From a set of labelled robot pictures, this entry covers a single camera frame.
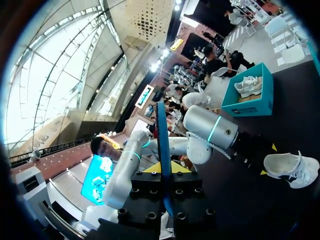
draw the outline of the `display screen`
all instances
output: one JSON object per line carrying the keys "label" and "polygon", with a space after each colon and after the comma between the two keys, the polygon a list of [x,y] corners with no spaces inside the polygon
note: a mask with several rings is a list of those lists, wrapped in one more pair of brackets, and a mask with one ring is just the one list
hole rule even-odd
{"label": "display screen", "polygon": [[154,112],[154,107],[152,106],[152,104],[149,104],[149,106],[144,111],[144,115],[150,118],[153,112]]}
{"label": "display screen", "polygon": [[104,190],[112,173],[113,163],[110,158],[93,155],[85,175],[81,194],[94,204],[103,205]]}

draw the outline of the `perforated panel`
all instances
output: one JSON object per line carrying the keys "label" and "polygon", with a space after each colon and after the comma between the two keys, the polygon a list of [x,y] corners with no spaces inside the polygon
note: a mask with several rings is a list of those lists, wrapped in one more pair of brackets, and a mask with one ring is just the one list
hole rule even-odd
{"label": "perforated panel", "polygon": [[151,42],[167,36],[174,7],[172,0],[135,0],[127,4],[129,22],[141,40]]}

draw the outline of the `teal box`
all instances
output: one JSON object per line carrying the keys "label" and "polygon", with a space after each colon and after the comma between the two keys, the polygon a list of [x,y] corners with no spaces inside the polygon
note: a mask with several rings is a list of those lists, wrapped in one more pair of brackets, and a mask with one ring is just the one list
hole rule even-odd
{"label": "teal box", "polygon": [[[235,89],[235,83],[249,76],[262,77],[261,98],[238,103],[240,94]],[[273,102],[274,79],[268,68],[260,63],[230,79],[221,108],[233,117],[270,116]]]}

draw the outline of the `white sneaker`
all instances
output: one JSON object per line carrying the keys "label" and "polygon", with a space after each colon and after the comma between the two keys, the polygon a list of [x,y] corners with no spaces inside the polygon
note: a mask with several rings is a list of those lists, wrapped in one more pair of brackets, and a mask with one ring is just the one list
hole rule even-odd
{"label": "white sneaker", "polygon": [[235,89],[244,99],[250,95],[259,95],[262,91],[262,77],[244,76],[242,82],[234,84]]}
{"label": "white sneaker", "polygon": [[263,161],[267,175],[275,179],[285,179],[293,189],[304,188],[318,177],[319,162],[311,157],[285,154],[270,154]]}

